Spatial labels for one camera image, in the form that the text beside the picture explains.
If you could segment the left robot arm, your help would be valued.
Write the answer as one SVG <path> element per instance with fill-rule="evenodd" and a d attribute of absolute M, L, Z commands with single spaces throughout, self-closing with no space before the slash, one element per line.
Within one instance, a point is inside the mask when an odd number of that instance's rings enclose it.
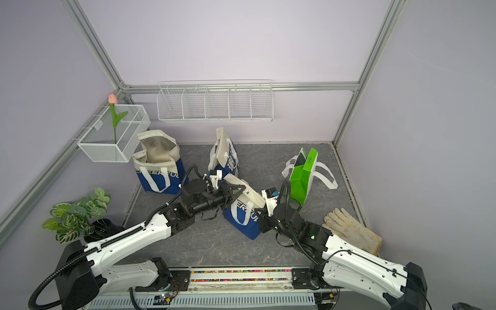
<path fill-rule="evenodd" d="M 80 241 L 70 243 L 56 270 L 32 293 L 28 308 L 80 309 L 99 295 L 120 289 L 179 292 L 181 285 L 161 258 L 137 265 L 120 266 L 118 262 L 188 228 L 197 214 L 226 210 L 246 188 L 226 180 L 211 183 L 193 179 L 146 221 L 87 245 Z"/>

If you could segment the green white takeout bag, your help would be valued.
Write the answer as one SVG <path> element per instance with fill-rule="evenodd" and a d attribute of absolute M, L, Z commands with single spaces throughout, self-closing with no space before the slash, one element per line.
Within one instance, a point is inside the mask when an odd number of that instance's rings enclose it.
<path fill-rule="evenodd" d="M 282 171 L 284 178 L 289 176 L 291 198 L 304 205 L 311 191 L 315 178 L 320 180 L 329 190 L 337 189 L 338 183 L 327 165 L 318 161 L 319 152 L 312 148 L 300 152 L 288 160 Z"/>

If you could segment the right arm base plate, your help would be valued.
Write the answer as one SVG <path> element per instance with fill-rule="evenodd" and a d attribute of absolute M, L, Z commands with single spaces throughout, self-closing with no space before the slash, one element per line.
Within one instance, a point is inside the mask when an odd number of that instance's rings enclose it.
<path fill-rule="evenodd" d="M 293 268 L 291 270 L 291 285 L 294 289 L 308 289 L 312 291 L 319 289 L 340 289 L 339 286 L 336 287 L 328 284 L 319 275 L 323 275 L 323 273 L 309 267 Z"/>

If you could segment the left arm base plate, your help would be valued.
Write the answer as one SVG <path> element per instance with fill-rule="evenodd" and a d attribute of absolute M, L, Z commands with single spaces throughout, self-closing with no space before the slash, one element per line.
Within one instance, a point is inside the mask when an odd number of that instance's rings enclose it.
<path fill-rule="evenodd" d="M 135 287 L 137 292 L 187 291 L 191 272 L 186 269 L 172 270 L 160 275 L 151 285 Z"/>

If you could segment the blue beige tote bag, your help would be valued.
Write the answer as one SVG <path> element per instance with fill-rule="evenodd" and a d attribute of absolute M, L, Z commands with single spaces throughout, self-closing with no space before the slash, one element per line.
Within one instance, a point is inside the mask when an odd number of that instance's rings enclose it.
<path fill-rule="evenodd" d="M 142 150 L 133 154 L 133 162 L 143 190 L 178 194 L 185 169 L 176 140 L 162 130 L 148 130 L 137 137 Z"/>

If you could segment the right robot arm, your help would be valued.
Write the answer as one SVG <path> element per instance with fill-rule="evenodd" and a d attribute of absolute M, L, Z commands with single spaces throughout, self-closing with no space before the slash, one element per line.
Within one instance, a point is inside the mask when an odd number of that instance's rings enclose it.
<path fill-rule="evenodd" d="M 311 261 L 312 287 L 338 287 L 372 298 L 390 309 L 431 309 L 421 266 L 390 262 L 350 244 L 337 233 L 304 220 L 285 205 L 256 209 L 262 233 L 273 230 L 290 240 L 290 248 Z"/>

